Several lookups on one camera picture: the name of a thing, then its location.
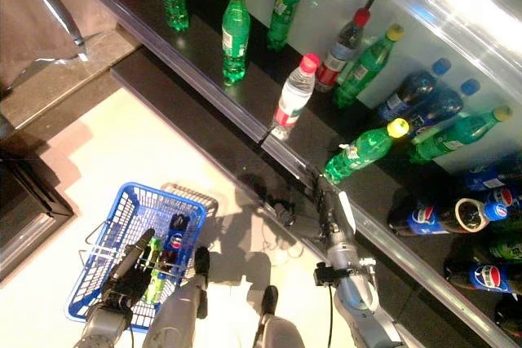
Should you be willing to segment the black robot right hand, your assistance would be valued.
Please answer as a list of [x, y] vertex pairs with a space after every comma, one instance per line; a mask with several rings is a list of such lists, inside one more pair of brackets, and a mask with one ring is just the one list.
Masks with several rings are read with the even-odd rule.
[[336, 188], [322, 175], [316, 178], [314, 204], [319, 213], [321, 241], [326, 248], [340, 243], [355, 244], [355, 232], [349, 224]]

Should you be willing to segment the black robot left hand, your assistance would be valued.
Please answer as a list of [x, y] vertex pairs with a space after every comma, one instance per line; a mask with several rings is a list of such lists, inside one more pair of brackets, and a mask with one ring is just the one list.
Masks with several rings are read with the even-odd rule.
[[143, 296], [151, 280], [148, 267], [149, 241], [153, 228], [146, 230], [134, 243], [129, 244], [123, 259], [109, 272], [101, 289], [102, 303], [112, 309], [131, 309]]

